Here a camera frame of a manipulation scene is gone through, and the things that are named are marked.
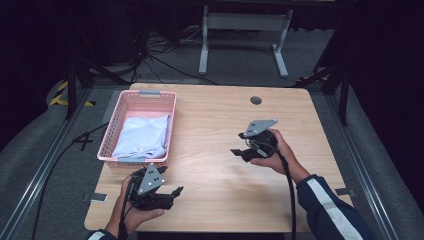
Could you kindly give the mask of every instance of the hand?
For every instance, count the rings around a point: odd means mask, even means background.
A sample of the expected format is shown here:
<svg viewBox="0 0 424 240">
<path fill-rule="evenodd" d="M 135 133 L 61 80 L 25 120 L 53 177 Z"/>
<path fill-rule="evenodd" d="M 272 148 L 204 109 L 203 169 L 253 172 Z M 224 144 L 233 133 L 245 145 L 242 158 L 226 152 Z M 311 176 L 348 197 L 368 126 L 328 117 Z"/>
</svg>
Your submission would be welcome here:
<svg viewBox="0 0 424 240">
<path fill-rule="evenodd" d="M 124 203 L 127 187 L 130 180 L 131 180 L 131 176 L 128 176 L 122 182 L 121 193 L 115 202 L 112 216 L 105 228 L 106 231 L 110 232 L 116 238 L 118 238 L 119 222 L 121 219 L 122 205 Z M 142 224 L 143 222 L 162 216 L 165 213 L 163 209 L 140 211 L 136 208 L 133 208 L 130 202 L 127 202 L 125 212 L 127 212 L 127 214 L 125 216 L 124 222 L 125 222 L 125 226 L 127 227 L 128 234 L 131 234 L 132 232 L 134 232 L 138 228 L 138 226 L 140 226 L 140 224 Z"/>
<path fill-rule="evenodd" d="M 297 184 L 302 179 L 308 177 L 310 175 L 309 172 L 297 161 L 296 156 L 294 155 L 290 146 L 284 140 L 281 133 L 275 129 L 269 129 L 269 131 L 274 134 L 275 138 L 277 139 L 278 150 L 289 164 L 289 171 L 293 181 Z M 253 158 L 250 160 L 250 163 L 256 166 L 272 168 L 274 171 L 280 174 L 286 174 L 280 156 L 278 156 L 277 153 L 274 153 L 269 158 Z"/>
</svg>

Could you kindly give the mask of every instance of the cable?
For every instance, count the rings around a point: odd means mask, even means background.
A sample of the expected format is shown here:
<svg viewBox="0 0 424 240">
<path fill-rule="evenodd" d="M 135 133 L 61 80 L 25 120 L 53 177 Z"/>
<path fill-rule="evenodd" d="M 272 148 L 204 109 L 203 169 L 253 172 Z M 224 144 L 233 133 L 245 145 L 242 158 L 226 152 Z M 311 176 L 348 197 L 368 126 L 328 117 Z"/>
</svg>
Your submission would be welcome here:
<svg viewBox="0 0 424 240">
<path fill-rule="evenodd" d="M 134 82 L 137 82 L 138 81 L 138 78 L 137 78 L 137 67 L 135 67 L 134 68 L 134 70 L 133 70 L 133 75 L 132 75 L 132 77 L 131 77 L 131 83 L 134 83 Z"/>
<path fill-rule="evenodd" d="M 97 128 L 95 128 L 95 129 L 93 129 L 93 130 L 91 130 L 91 131 L 89 131 L 89 132 L 85 132 L 85 133 L 83 133 L 83 134 L 81 134 L 80 136 L 78 136 L 78 137 L 76 137 L 76 138 L 74 138 L 73 140 L 72 140 L 72 142 L 59 154 L 59 156 L 56 158 L 56 160 L 55 160 L 55 162 L 54 162 L 54 164 L 53 164 L 53 166 L 50 168 L 50 170 L 49 170 L 49 172 L 48 172 L 48 174 L 47 174 L 47 178 L 46 178 L 46 181 L 44 182 L 44 184 L 43 184 L 43 187 L 42 187 L 42 190 L 41 190 L 41 195 L 40 195 L 40 201 L 38 202 L 38 207 L 37 207 L 37 214 L 35 215 L 35 221 L 34 221 L 34 226 L 33 226 L 33 228 L 32 228 L 32 240 L 35 240 L 35 235 L 36 235 L 36 233 L 37 233 L 37 225 L 38 225 L 38 219 L 39 219 L 39 217 L 40 217 L 40 212 L 41 212 L 41 206 L 42 206 L 42 202 L 43 202 L 43 198 L 44 198 L 44 193 L 45 193 L 45 191 L 46 191 L 46 188 L 47 188 L 47 183 L 48 183 L 48 181 L 49 181 L 49 179 L 50 179 L 50 176 L 52 175 L 52 172 L 53 172 L 53 170 L 54 170 L 54 168 L 56 167 L 56 165 L 57 165 L 57 163 L 59 162 L 59 159 L 63 156 L 63 154 L 65 154 L 65 152 L 72 146 L 72 145 L 74 145 L 74 143 L 76 143 L 76 142 L 78 142 L 79 140 L 81 140 L 82 138 L 84 138 L 85 136 L 87 136 L 87 135 L 90 135 L 91 133 L 93 133 L 93 132 L 95 132 L 95 131 L 97 131 L 97 130 L 99 130 L 100 128 L 102 128 L 102 127 L 104 127 L 104 126 L 106 126 L 106 125 L 108 125 L 109 124 L 109 122 L 107 122 L 107 123 L 105 123 L 105 124 L 102 124 L 101 126 L 99 126 L 99 127 L 97 127 Z"/>
<path fill-rule="evenodd" d="M 107 130 L 107 128 L 103 129 L 102 136 L 100 138 L 100 142 L 103 141 L 103 138 L 105 137 L 106 130 Z"/>
<path fill-rule="evenodd" d="M 166 63 L 166 62 L 164 62 L 164 61 L 162 61 L 162 60 L 160 60 L 160 59 L 158 59 L 158 58 L 156 58 L 156 57 L 152 56 L 151 54 L 149 54 L 149 57 L 151 57 L 151 58 L 153 58 L 153 59 L 157 60 L 158 62 L 160 62 L 160 63 L 164 64 L 165 66 L 168 66 L 168 67 L 170 67 L 170 68 L 174 69 L 175 71 L 177 71 L 177 72 L 179 72 L 179 73 L 181 73 L 181 74 L 184 74 L 184 75 L 186 75 L 186 76 L 193 77 L 193 78 L 200 78 L 200 79 L 206 80 L 206 81 L 208 81 L 208 82 L 211 82 L 212 84 L 219 85 L 219 84 L 218 84 L 218 83 L 216 83 L 215 81 L 210 80 L 210 79 L 208 79 L 208 78 L 199 77 L 199 76 L 194 76 L 194 75 L 191 75 L 191 74 L 185 73 L 185 72 L 183 72 L 183 71 L 181 71 L 181 70 L 179 70 L 179 69 L 177 69 L 177 68 L 175 68 L 175 67 L 173 67 L 173 66 L 169 65 L 168 63 Z"/>
<path fill-rule="evenodd" d="M 290 190 L 290 203 L 291 203 L 291 212 L 292 212 L 292 240 L 296 239 L 296 203 L 295 203 L 295 197 L 294 197 L 294 187 L 293 187 L 293 181 L 292 181 L 292 177 L 291 177 L 291 173 L 289 170 L 289 163 L 287 162 L 286 158 L 281 154 L 280 150 L 273 146 L 271 146 L 270 144 L 267 143 L 263 143 L 263 142 L 259 142 L 259 141 L 251 141 L 251 144 L 246 142 L 246 145 L 248 147 L 251 147 L 251 145 L 263 145 L 263 146 L 267 146 L 271 149 L 273 149 L 278 156 L 280 157 L 281 163 L 283 164 L 283 169 L 285 172 L 285 175 L 287 177 L 287 182 L 289 184 L 289 190 Z"/>
<path fill-rule="evenodd" d="M 163 83 L 161 80 L 160 80 L 160 78 L 159 78 L 159 76 L 153 71 L 153 69 L 152 69 L 152 67 L 150 67 L 150 64 L 148 64 L 147 62 L 146 62 L 146 60 L 143 60 L 144 61 L 144 63 L 149 67 L 149 69 L 150 69 L 150 71 L 156 76 L 156 78 L 158 79 L 158 81 L 160 82 L 160 83 Z"/>
<path fill-rule="evenodd" d="M 170 52 L 174 51 L 177 48 L 180 48 L 182 46 L 190 45 L 193 42 L 201 43 L 201 42 L 196 41 L 196 40 L 190 40 L 191 38 L 194 38 L 196 35 L 198 35 L 201 32 L 201 30 L 202 29 L 199 28 L 196 31 L 194 31 L 193 33 L 191 33 L 188 37 L 183 38 L 183 39 L 180 39 L 178 41 L 178 44 L 177 45 L 172 45 L 172 42 L 167 41 L 167 40 L 163 40 L 163 39 L 165 39 L 163 37 L 160 40 L 158 40 L 157 39 L 157 36 L 158 36 L 157 34 L 151 35 L 149 37 L 149 39 L 154 37 L 156 41 L 155 42 L 152 42 L 150 44 L 149 43 L 147 44 L 147 47 L 149 48 L 148 51 L 150 53 L 155 53 L 155 54 L 170 53 Z M 164 46 L 162 50 L 151 49 L 151 47 L 158 47 L 158 46 L 161 46 L 161 45 Z"/>
<path fill-rule="evenodd" d="M 131 71 L 133 71 L 134 70 L 134 68 L 136 68 L 137 66 L 136 65 L 133 65 L 133 66 L 129 66 L 128 68 L 125 68 L 125 69 L 122 69 L 122 70 L 118 70 L 118 71 L 116 71 L 116 72 L 111 72 L 111 73 L 113 73 L 113 74 L 115 74 L 115 75 L 117 75 L 117 76 L 121 76 L 121 75 L 125 75 L 125 74 L 127 74 L 127 73 L 130 73 Z M 91 73 L 91 75 L 93 75 L 93 77 L 95 77 L 95 78 L 105 78 L 106 76 L 105 75 L 103 75 L 103 74 L 101 74 L 101 73 L 97 73 L 97 72 L 90 72 Z"/>
<path fill-rule="evenodd" d="M 242 30 L 231 31 L 232 34 L 239 35 L 239 36 L 242 36 L 242 37 L 245 37 L 245 38 L 255 38 L 259 35 L 260 32 L 261 31 L 242 31 Z"/>
<path fill-rule="evenodd" d="M 127 201 L 128 201 L 130 189 L 132 188 L 133 183 L 134 183 L 134 178 L 131 177 L 130 182 L 128 183 L 128 186 L 127 186 L 127 190 L 125 192 L 124 202 L 122 203 L 121 217 L 119 219 L 118 240 L 126 240 L 128 238 L 128 230 L 127 230 L 127 226 L 125 225 L 125 216 L 131 210 L 131 208 L 128 209 L 128 212 L 125 212 L 125 209 L 127 208 Z"/>
</svg>

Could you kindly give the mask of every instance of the wooden table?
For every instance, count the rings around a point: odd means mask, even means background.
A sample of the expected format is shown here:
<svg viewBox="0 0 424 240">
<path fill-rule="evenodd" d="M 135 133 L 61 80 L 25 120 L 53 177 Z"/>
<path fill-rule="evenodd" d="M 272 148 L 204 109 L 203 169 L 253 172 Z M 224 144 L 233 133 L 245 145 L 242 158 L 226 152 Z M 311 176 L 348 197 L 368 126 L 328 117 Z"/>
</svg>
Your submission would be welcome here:
<svg viewBox="0 0 424 240">
<path fill-rule="evenodd" d="M 309 93 L 304 89 L 134 84 L 130 89 L 177 93 L 176 115 L 166 180 L 158 192 L 184 186 L 165 215 L 140 231 L 290 232 L 289 188 L 285 176 L 245 163 L 230 149 L 246 149 L 238 134 L 250 120 L 278 119 L 279 129 L 299 162 L 325 176 L 332 189 L 344 188 Z M 250 102 L 253 96 L 262 103 Z M 104 165 L 96 188 L 106 203 L 91 203 L 85 226 L 104 228 L 124 179 L 132 171 Z M 351 204 L 348 196 L 342 200 Z M 297 230 L 309 231 L 306 212 L 297 209 Z"/>
</svg>

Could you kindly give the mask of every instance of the dark jacket sleeve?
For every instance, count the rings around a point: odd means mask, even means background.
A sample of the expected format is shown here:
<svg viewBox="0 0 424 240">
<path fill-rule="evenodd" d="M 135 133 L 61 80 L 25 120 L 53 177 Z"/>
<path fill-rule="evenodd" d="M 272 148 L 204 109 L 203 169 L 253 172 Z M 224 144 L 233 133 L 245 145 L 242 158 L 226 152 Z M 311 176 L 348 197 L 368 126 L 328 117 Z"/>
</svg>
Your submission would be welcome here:
<svg viewBox="0 0 424 240">
<path fill-rule="evenodd" d="M 311 232 L 320 239 L 375 239 L 370 227 L 349 204 L 340 200 L 323 177 L 311 175 L 297 184 L 300 206 Z"/>
<path fill-rule="evenodd" d="M 117 240 L 117 239 L 108 231 L 99 229 L 97 231 L 90 232 L 87 235 L 86 240 Z"/>
</svg>

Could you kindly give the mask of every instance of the person's left hand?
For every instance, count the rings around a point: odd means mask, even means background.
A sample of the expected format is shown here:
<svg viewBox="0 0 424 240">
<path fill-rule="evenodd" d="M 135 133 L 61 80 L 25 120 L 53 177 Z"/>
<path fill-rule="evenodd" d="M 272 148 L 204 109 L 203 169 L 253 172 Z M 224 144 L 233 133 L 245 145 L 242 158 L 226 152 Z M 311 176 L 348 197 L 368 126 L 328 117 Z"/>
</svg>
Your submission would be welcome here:
<svg viewBox="0 0 424 240">
<path fill-rule="evenodd" d="M 115 202 L 112 216 L 105 228 L 106 231 L 110 232 L 116 238 L 118 238 L 119 222 L 121 219 L 122 205 L 124 203 L 125 194 L 126 194 L 127 187 L 130 180 L 131 180 L 131 175 L 126 177 L 124 181 L 122 182 L 121 193 Z M 132 203 L 130 202 L 127 202 L 125 212 L 126 212 L 126 216 L 125 216 L 124 222 L 125 222 L 125 226 L 127 227 L 128 234 L 131 234 L 132 232 L 134 232 L 138 228 L 138 226 L 140 226 L 140 224 L 142 224 L 143 222 L 162 216 L 165 213 L 163 209 L 140 211 L 136 208 L 133 208 Z"/>
</svg>

